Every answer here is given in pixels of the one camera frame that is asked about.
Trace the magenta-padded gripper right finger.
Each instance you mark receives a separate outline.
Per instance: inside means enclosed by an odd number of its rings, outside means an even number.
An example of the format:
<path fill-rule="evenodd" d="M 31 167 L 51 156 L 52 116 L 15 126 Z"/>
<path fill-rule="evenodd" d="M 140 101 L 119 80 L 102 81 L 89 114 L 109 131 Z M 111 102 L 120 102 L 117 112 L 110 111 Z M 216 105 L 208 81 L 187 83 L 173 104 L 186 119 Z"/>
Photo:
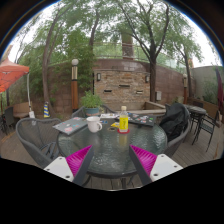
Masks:
<path fill-rule="evenodd" d="M 129 146 L 129 155 L 143 185 L 182 169 L 182 166 L 165 154 L 155 155 L 134 145 Z"/>

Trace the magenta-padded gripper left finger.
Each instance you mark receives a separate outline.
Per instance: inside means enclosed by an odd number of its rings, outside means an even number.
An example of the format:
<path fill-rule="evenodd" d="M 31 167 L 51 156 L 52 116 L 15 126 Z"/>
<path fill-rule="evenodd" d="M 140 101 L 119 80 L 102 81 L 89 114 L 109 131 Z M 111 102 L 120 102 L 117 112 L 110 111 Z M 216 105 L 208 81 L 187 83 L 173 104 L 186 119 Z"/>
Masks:
<path fill-rule="evenodd" d="M 56 158 L 44 170 L 82 186 L 93 155 L 93 146 L 89 145 L 68 157 Z"/>

